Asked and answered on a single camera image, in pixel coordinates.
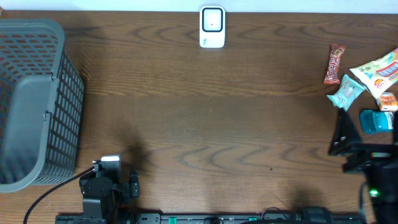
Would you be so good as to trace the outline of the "dark grey plastic basket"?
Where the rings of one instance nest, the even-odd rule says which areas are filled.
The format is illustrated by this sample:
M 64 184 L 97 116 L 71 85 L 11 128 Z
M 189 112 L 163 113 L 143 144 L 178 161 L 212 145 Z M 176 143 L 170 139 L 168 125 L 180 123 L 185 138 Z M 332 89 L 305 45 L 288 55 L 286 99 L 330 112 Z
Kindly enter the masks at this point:
M 84 94 L 58 23 L 1 21 L 1 192 L 74 174 Z

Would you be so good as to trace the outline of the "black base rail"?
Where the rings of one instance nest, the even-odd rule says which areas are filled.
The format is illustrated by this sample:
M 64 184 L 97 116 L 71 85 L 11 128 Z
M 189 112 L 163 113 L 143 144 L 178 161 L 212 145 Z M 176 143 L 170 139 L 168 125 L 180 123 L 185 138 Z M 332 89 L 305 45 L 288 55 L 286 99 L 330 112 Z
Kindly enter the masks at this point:
M 110 220 L 88 218 L 84 215 L 58 215 L 56 224 L 118 223 L 118 224 L 256 224 L 256 223 L 324 223 L 324 224 L 360 224 L 357 213 L 332 213 L 325 207 L 305 207 L 294 211 L 276 207 L 256 213 L 134 213 L 122 209 Z

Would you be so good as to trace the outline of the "light green wet wipes pack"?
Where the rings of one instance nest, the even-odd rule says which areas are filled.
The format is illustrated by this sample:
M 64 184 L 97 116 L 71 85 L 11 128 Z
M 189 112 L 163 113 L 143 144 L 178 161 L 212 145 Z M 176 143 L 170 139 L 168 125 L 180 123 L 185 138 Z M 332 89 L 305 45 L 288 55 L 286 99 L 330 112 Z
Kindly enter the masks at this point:
M 365 88 L 361 84 L 345 74 L 338 91 L 334 95 L 327 95 L 327 98 L 335 107 L 348 111 L 353 101 L 357 99 L 364 90 Z

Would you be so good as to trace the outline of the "white barcode scanner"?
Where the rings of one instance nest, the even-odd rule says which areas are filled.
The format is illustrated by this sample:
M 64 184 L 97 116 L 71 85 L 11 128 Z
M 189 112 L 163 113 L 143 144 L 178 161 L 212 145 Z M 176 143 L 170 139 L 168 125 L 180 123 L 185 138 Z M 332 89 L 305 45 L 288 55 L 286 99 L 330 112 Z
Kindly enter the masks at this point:
M 226 13 L 221 6 L 203 6 L 200 9 L 200 46 L 218 49 L 226 38 Z

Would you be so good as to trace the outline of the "red snack package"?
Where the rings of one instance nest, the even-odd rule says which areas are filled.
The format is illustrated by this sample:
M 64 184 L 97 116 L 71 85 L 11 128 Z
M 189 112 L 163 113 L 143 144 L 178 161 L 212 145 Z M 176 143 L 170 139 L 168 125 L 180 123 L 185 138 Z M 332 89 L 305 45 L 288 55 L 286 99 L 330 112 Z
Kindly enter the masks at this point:
M 328 68 L 323 83 L 326 85 L 340 84 L 338 78 L 338 69 L 340 66 L 341 58 L 346 50 L 343 45 L 331 44 L 331 51 L 328 60 Z

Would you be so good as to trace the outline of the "teal mouthwash bottle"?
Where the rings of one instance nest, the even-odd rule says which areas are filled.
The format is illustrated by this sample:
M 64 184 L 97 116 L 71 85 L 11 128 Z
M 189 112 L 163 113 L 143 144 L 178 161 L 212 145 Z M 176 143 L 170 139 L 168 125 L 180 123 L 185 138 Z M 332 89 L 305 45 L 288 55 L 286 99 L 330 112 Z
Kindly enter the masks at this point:
M 359 120 L 366 134 L 390 133 L 394 129 L 394 113 L 390 111 L 364 110 Z

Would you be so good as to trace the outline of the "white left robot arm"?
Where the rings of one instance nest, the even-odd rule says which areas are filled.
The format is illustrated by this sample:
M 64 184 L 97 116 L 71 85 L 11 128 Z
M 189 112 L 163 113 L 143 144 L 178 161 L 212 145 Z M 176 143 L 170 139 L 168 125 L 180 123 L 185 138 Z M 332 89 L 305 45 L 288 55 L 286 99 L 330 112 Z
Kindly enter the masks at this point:
M 94 161 L 93 171 L 80 178 L 79 186 L 83 214 L 78 223 L 125 223 L 127 212 L 121 206 L 139 196 L 139 175 L 131 169 L 123 182 L 119 160 Z

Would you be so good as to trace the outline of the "orange tissue pack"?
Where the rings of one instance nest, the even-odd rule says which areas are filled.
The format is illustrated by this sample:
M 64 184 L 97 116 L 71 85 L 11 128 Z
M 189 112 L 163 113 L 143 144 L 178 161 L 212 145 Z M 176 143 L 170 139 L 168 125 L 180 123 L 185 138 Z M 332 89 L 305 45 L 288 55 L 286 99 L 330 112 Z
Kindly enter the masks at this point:
M 397 111 L 397 99 L 391 92 L 382 93 L 377 99 L 376 103 L 381 111 Z

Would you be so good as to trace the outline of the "yellow white snack bag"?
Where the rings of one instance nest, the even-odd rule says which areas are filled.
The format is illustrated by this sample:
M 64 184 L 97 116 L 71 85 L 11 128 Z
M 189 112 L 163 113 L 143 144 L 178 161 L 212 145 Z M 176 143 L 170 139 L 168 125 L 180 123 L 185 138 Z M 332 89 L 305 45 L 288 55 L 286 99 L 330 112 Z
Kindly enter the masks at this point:
M 350 72 L 374 98 L 379 98 L 397 82 L 397 49 L 382 58 L 351 68 Z

